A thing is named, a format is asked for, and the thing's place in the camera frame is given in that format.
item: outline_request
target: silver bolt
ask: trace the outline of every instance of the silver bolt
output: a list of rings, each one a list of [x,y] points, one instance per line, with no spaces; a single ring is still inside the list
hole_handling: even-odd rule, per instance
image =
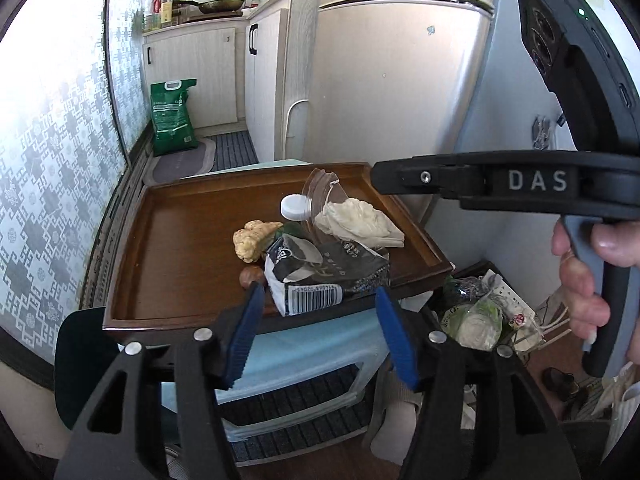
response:
[[[507,345],[500,345],[495,349],[495,351],[498,352],[500,357],[504,357],[505,359],[508,359],[513,355],[513,349]]]
[[[208,341],[213,336],[213,332],[208,326],[204,326],[202,328],[197,329],[193,333],[193,338],[196,341]]]
[[[429,341],[432,343],[436,343],[436,345],[441,345],[447,340],[447,334],[441,332],[440,330],[434,330],[433,332],[429,332]]]
[[[142,350],[142,345],[137,341],[132,341],[124,347],[124,353],[127,355],[139,354]]]

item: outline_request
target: barcode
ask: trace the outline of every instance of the barcode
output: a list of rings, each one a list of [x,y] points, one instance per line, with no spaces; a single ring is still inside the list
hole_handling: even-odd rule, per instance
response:
[[[342,301],[340,285],[299,285],[287,288],[287,310],[290,316],[336,305]]]

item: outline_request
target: black and white package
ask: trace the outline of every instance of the black and white package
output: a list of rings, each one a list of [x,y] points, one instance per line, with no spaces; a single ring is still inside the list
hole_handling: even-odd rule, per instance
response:
[[[316,247],[283,234],[267,250],[264,274],[280,313],[295,316],[373,294],[389,284],[389,262],[357,242]]]

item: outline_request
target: black cabinet handle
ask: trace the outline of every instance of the black cabinet handle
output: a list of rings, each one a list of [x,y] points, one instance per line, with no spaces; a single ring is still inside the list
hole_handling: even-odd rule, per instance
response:
[[[254,23],[249,28],[249,54],[256,55],[258,51],[254,49],[254,32],[258,29],[258,24]]]

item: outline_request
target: gray handle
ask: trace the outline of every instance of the gray handle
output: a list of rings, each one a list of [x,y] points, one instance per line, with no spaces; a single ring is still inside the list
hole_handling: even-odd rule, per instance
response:
[[[606,264],[591,247],[591,229],[601,218],[563,216],[574,254],[584,262],[595,278],[596,294],[609,303],[609,322],[598,329],[593,345],[585,342],[582,358],[584,370],[594,377],[615,377],[626,364],[626,350],[631,343],[640,307],[640,270],[623,269]]]

